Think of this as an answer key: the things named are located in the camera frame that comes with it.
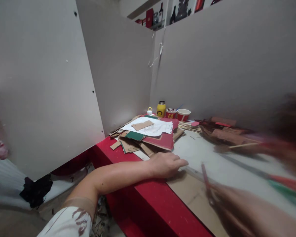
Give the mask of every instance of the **red cup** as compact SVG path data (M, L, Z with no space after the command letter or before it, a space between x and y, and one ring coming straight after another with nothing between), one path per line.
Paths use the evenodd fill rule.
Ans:
M185 122L188 119L188 116L191 114L191 111L186 109L178 110L178 120Z
M165 118L175 119L175 114L176 113L177 113L177 111L175 109L167 108L165 110Z

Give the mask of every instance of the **white table surface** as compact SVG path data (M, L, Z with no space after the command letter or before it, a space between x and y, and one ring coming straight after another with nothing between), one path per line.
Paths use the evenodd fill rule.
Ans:
M191 168L201 172L201 163L203 162L207 175L211 179L224 185L250 191L296 218L296 206L273 189L265 179L215 153L213 151L214 145L202 138L200 134L192 131L185 131L185 133L185 136L180 137L175 142L173 153L182 159L186 159ZM134 153L142 160L149 159L141 150ZM262 159L265 159L265 161L261 161L232 152L228 152L226 155L269 174L296 180L296 176L285 170L283 165L271 156L259 154Z

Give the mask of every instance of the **yellow thermos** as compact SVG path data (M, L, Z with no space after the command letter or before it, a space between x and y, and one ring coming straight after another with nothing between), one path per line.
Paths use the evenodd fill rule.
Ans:
M161 118L165 116L165 102L163 100L159 101L157 106L157 116Z

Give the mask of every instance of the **white sleeve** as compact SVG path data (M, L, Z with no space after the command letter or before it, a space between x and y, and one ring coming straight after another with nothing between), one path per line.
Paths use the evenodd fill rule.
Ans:
M65 207L57 212L37 237L89 237L90 215L78 207Z

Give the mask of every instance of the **glue bottle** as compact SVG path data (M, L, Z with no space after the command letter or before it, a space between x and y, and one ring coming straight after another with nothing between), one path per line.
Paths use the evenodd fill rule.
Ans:
M148 108L147 115L152 115L152 108L151 107Z
M165 102L163 100L159 101L156 115L161 118L165 115Z

